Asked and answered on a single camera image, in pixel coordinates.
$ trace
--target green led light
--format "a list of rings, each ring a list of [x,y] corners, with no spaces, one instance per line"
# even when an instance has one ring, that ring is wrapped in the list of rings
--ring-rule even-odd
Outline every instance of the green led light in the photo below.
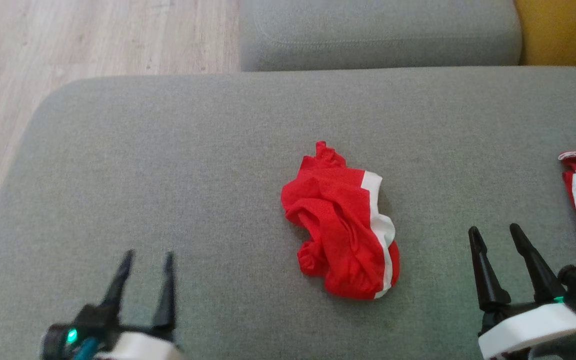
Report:
[[[73,328],[70,331],[68,331],[68,336],[66,337],[66,342],[68,342],[68,344],[72,344],[73,342],[77,341],[77,329]]]

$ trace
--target wooden floor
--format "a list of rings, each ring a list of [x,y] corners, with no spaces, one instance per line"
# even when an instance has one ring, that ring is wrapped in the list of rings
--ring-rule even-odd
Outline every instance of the wooden floor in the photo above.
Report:
[[[33,111],[73,80],[239,69],[238,0],[0,0],[0,187]]]

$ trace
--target robotic arm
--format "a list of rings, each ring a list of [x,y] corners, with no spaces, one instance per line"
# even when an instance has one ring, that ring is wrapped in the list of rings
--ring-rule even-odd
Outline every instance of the robotic arm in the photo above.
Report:
[[[41,342],[43,360],[183,360],[175,344],[175,278],[173,254],[164,265],[164,284],[151,326],[119,322],[124,285],[134,250],[126,251],[99,305],[85,305],[71,323],[56,323]]]
[[[483,357],[532,360],[557,355],[576,360],[576,267],[567,265],[555,276],[519,225],[510,225],[534,288],[533,302],[511,304],[490,265],[480,231],[471,227],[468,235],[479,309],[484,312],[478,333]]]
[[[555,276],[516,223],[510,235],[523,256],[534,288],[534,301],[511,303],[490,265],[486,244],[476,227],[468,231],[479,309],[483,311],[478,344],[486,360],[532,360],[558,355],[576,360],[576,267]],[[164,265],[164,284],[151,326],[119,321],[124,285],[134,250],[126,251],[99,305],[85,305],[71,323],[56,323],[41,342],[43,360],[183,360],[175,344],[173,254]]]

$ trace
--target gray upholstery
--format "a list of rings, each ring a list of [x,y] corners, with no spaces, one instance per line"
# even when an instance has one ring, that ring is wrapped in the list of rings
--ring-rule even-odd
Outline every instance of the gray upholstery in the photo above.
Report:
[[[384,178],[401,276],[377,301],[330,296],[299,271],[307,234],[279,196],[318,140]],[[576,264],[564,150],[576,68],[74,82],[36,111],[0,193],[0,359],[32,359],[130,248],[124,321],[150,321],[175,251],[192,359],[478,359],[468,228],[515,301],[533,291],[510,223],[554,269]]]
[[[519,63],[512,0],[245,0],[245,71],[508,66]]]

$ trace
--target sofa cushion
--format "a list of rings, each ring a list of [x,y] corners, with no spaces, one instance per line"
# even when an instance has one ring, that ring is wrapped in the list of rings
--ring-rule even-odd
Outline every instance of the sofa cushion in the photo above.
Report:
[[[325,140],[383,177],[401,274],[376,301],[299,270],[282,186]],[[102,299],[135,249],[122,319],[148,324],[165,252],[192,359],[479,359],[468,229],[514,301],[533,290],[508,225],[576,264],[558,153],[576,68],[461,67],[115,77],[34,114],[0,192],[0,359]]]
[[[511,0],[246,0],[245,71],[519,63]]]

